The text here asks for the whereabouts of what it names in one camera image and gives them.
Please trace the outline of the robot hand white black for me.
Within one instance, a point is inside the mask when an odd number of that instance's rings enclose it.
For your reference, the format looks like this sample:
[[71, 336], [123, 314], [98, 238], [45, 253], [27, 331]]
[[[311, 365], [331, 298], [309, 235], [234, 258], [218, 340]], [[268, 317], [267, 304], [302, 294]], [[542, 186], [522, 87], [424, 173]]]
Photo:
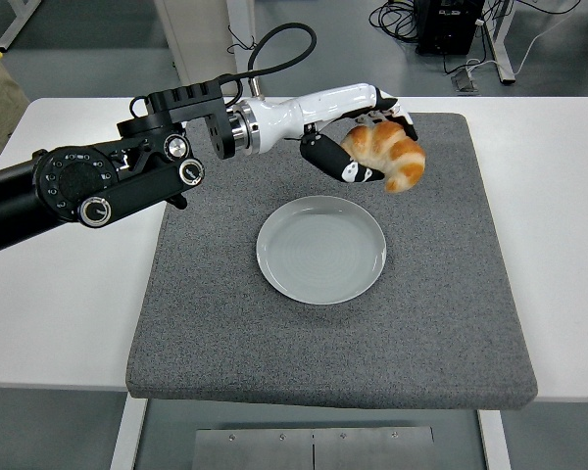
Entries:
[[249, 98], [238, 106], [246, 136], [240, 147], [263, 154], [284, 139], [324, 174], [346, 183], [382, 180], [388, 193], [412, 188], [425, 169], [425, 152], [397, 97], [354, 84], [269, 103]]

